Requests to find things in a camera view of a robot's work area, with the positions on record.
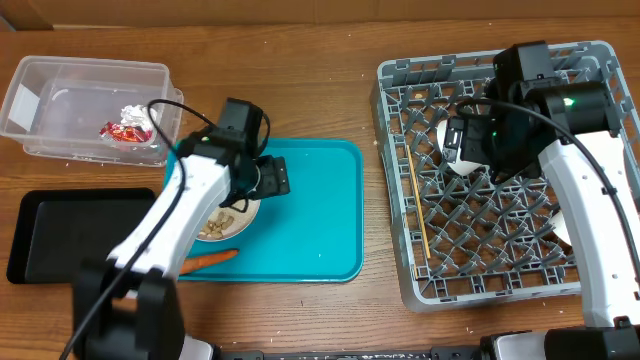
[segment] blue tray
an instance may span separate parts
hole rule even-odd
[[[240,234],[196,240],[190,257],[239,249],[235,258],[180,280],[346,282],[364,260],[362,153],[344,140],[270,139],[266,155],[284,156],[291,192],[262,200]],[[175,158],[169,157],[165,184]]]

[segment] wooden table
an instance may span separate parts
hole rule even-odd
[[[605,40],[640,99],[640,19],[436,21],[331,26],[230,26],[1,33],[0,95],[26,55],[160,62],[188,105],[211,118],[227,96],[272,119],[274,137],[343,138],[364,155],[366,257],[347,284],[180,283],[186,327],[224,350],[428,349],[477,344],[509,330],[582,323],[579,297],[557,297],[433,314],[400,299],[389,202],[376,152],[369,94],[384,60],[499,49],[516,42]],[[201,123],[186,118],[182,135]],[[53,160],[0,139],[0,268],[7,265],[18,207],[33,189],[148,186],[164,169]],[[71,333],[68,285],[0,279],[0,359],[52,359]]]

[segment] gray crate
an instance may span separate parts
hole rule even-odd
[[[580,292],[575,259],[548,224],[558,209],[545,178],[515,177],[500,186],[482,167],[460,177],[441,161],[435,127],[455,103],[480,97],[494,77],[501,50],[385,61],[371,96],[378,150],[391,205],[391,234],[405,305],[430,312],[456,306]],[[556,74],[566,83],[606,83],[625,130],[625,159],[634,194],[640,170],[634,109],[618,60],[601,41],[550,46]],[[412,152],[424,219],[410,186],[405,144]],[[424,221],[427,260],[418,221]]]

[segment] candy wrapper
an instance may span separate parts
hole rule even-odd
[[[147,116],[147,108],[142,105],[127,105],[120,113],[119,124],[108,122],[101,130],[100,136],[107,141],[147,142],[153,136],[153,125]],[[151,116],[156,119],[157,112],[151,109]]]

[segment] clear plastic bin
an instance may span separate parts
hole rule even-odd
[[[143,143],[105,140],[101,129],[120,123],[127,105],[153,99],[182,103],[163,64],[28,56],[16,70],[0,111],[0,135],[31,155],[101,163],[164,166],[168,148],[153,131]],[[182,111],[158,104],[156,122],[175,142]]]

